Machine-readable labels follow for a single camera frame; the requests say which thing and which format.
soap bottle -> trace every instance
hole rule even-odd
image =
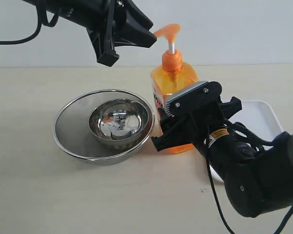
[[[162,65],[151,72],[158,122],[160,121],[158,108],[163,108],[164,100],[199,80],[195,70],[188,63],[183,62],[181,52],[175,49],[174,42],[179,31],[180,25],[169,24],[154,33],[157,38],[164,36],[168,40],[168,50],[162,56]],[[192,148],[192,144],[187,144],[169,148],[168,151],[178,154]]]

stainless steel bowl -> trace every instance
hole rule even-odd
[[[142,103],[118,98],[94,109],[89,127],[94,137],[103,145],[114,149],[129,149],[139,141],[149,121]]]
[[[115,118],[106,120],[110,113]],[[94,126],[111,120],[123,125],[117,127],[120,131],[111,128],[109,133],[109,128]],[[124,90],[98,90],[65,105],[56,118],[53,135],[66,153],[96,165],[111,165],[128,159],[140,149],[153,130],[154,120],[150,105],[142,97]]]

table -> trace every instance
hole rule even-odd
[[[293,64],[195,69],[201,80],[222,84],[224,99],[268,102],[282,127],[293,133]],[[0,234],[227,233],[205,161],[195,150],[157,153],[149,140],[129,160],[95,167],[62,152],[53,140],[57,112],[83,93],[127,89],[153,105],[151,70],[0,69]],[[223,185],[216,189],[237,234],[273,233],[287,211],[243,218]],[[293,234],[293,217],[284,233]]]

mesh strainer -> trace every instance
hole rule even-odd
[[[145,127],[130,148],[106,147],[100,143],[89,127],[93,111],[111,100],[130,100],[146,110]],[[94,164],[110,165],[122,162],[146,142],[154,126],[154,114],[150,105],[138,95],[124,90],[98,90],[84,94],[64,106],[55,121],[54,139],[66,153]]]

white tray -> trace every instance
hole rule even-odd
[[[263,101],[243,100],[242,111],[230,118],[231,122],[241,122],[260,138],[272,141],[283,129],[271,106]],[[211,167],[214,179],[223,182]]]

